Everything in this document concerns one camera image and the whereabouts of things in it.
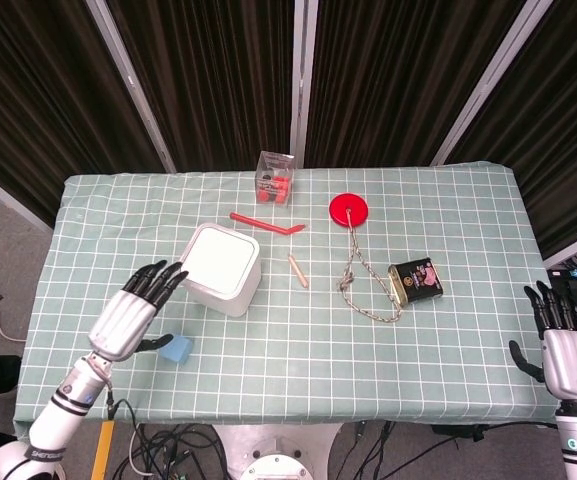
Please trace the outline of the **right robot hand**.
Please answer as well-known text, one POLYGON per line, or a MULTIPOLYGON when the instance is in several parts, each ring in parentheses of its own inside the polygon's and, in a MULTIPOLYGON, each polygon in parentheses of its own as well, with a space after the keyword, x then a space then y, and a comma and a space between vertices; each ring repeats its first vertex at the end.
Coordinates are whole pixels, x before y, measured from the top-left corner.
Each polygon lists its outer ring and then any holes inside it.
POLYGON ((508 342, 517 368, 546 386, 560 401, 577 401, 577 303, 539 281, 524 293, 533 309, 542 364, 528 362, 519 344, 508 342))

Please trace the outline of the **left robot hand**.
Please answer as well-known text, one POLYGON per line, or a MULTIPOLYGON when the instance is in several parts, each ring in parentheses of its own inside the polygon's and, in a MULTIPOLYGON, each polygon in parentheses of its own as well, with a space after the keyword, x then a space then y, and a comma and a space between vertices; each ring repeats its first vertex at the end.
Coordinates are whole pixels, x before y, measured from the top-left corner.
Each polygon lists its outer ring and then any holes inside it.
POLYGON ((127 360, 134 353, 158 350, 173 340, 165 334, 144 339, 152 321, 189 272, 181 261, 166 260, 139 268, 112 296, 88 338, 92 351, 110 362, 127 360))

